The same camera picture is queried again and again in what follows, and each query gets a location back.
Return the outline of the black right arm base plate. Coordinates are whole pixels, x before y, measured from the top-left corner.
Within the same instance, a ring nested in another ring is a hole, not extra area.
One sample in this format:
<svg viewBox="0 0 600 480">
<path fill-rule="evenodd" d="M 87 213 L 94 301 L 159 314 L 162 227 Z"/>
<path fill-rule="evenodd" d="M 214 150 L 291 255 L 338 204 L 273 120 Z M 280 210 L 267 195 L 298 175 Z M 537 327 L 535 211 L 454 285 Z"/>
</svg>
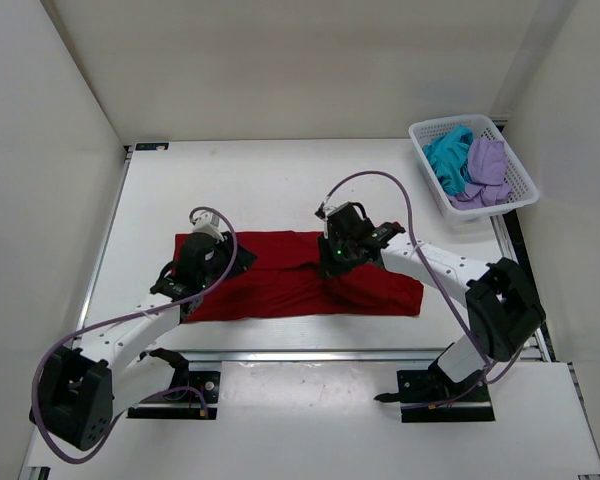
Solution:
<svg viewBox="0 0 600 480">
<path fill-rule="evenodd" d="M 398 391 L 374 400 L 398 403 L 402 423 L 477 423 L 496 420 L 488 386 L 480 371 L 454 383 L 438 367 L 398 370 Z"/>
</svg>

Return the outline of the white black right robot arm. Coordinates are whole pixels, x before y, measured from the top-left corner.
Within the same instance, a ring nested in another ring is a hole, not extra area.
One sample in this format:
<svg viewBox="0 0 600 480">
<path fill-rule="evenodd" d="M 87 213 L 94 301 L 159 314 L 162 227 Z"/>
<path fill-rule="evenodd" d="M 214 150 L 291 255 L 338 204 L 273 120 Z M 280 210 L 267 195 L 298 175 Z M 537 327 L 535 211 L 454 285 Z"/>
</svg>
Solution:
<svg viewBox="0 0 600 480">
<path fill-rule="evenodd" d="M 499 363 L 511 366 L 546 313 L 523 268 L 514 260 L 486 262 L 458 256 L 416 238 L 413 225 L 374 225 L 358 202 L 320 205 L 320 274 L 336 278 L 364 266 L 410 277 L 438 290 L 463 334 L 401 392 L 376 401 L 403 409 L 437 409 L 488 385 Z"/>
</svg>

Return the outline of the red t shirt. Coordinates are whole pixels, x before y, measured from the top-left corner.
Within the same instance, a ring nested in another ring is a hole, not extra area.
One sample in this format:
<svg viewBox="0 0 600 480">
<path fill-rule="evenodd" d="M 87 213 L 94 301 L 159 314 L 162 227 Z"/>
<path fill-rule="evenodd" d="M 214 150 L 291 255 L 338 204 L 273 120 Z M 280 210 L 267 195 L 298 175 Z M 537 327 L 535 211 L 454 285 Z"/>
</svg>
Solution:
<svg viewBox="0 0 600 480">
<path fill-rule="evenodd" d="M 337 278 L 321 278 L 318 236 L 316 231 L 239 232 L 238 244 L 256 261 L 246 273 L 224 280 L 185 321 L 420 314 L 424 286 L 408 276 L 366 264 Z"/>
</svg>

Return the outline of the teal t shirt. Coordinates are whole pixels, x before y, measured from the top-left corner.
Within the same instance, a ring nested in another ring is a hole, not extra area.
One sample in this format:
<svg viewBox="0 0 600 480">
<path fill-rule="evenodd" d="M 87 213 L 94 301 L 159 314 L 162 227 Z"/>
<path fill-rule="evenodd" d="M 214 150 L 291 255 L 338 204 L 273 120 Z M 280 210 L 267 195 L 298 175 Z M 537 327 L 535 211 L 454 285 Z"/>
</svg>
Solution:
<svg viewBox="0 0 600 480">
<path fill-rule="evenodd" d="M 472 131 L 465 126 L 458 126 L 423 147 L 436 179 L 449 196 L 463 193 L 467 183 L 471 181 L 468 159 L 473 141 Z"/>
</svg>

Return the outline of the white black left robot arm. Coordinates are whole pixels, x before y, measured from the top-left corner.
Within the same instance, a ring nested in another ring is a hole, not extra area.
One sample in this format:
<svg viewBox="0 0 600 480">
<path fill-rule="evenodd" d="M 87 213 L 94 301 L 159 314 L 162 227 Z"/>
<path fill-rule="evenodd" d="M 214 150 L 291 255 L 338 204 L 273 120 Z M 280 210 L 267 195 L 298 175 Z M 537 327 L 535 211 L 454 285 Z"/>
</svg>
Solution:
<svg viewBox="0 0 600 480">
<path fill-rule="evenodd" d="M 47 436 L 88 451 L 108 436 L 120 414 L 145 398 L 185 396 L 187 360 L 154 342 L 256 259 L 229 232 L 187 235 L 132 313 L 97 328 L 77 347 L 51 349 L 34 378 L 30 421 Z"/>
</svg>

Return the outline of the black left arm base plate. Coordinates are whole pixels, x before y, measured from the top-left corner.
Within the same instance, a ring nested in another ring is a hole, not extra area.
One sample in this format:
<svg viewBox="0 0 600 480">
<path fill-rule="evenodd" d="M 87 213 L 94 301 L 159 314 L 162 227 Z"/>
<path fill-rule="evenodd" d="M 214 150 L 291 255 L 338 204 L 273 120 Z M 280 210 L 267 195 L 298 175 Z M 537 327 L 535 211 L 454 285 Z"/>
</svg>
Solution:
<svg viewBox="0 0 600 480">
<path fill-rule="evenodd" d="M 197 392 L 178 390 L 154 395 L 127 410 L 126 417 L 137 420 L 213 421 L 218 415 L 221 390 L 221 364 L 193 362 L 176 385 L 188 385 Z"/>
</svg>

